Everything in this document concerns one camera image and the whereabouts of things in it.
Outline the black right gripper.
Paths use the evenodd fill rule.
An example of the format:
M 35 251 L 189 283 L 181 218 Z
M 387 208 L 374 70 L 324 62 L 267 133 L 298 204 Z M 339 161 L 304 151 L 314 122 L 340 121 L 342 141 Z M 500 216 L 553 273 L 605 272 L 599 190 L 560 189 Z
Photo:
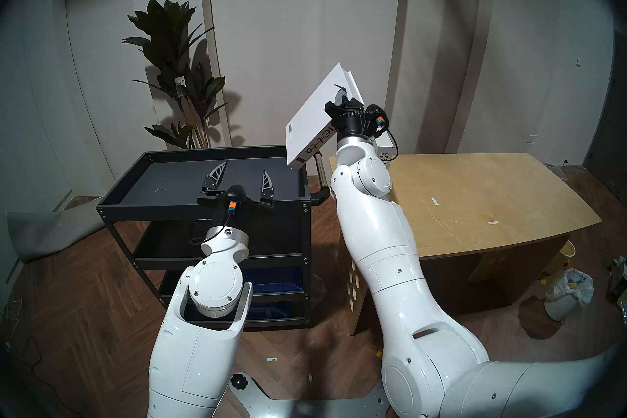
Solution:
M 335 102 L 340 105 L 328 101 L 325 112 L 331 118 L 338 138 L 379 138 L 388 131 L 389 117 L 380 106 L 373 103 L 364 107 L 356 98 L 349 99 L 344 86 L 335 84 L 335 87 L 338 88 Z

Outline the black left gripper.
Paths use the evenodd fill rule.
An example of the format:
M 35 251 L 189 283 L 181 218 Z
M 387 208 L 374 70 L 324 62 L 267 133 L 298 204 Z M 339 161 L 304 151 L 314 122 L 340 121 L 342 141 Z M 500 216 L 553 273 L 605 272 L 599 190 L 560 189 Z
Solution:
M 269 215 L 274 210 L 272 203 L 275 189 L 267 171 L 262 174 L 260 201 L 255 202 L 246 196 L 241 185 L 232 185 L 225 191 L 219 191 L 219 185 L 226 170 L 228 160 L 216 165 L 206 175 L 202 191 L 212 191 L 210 194 L 197 196 L 197 204 L 210 211 L 211 220 L 215 226 L 245 227 L 256 219 Z

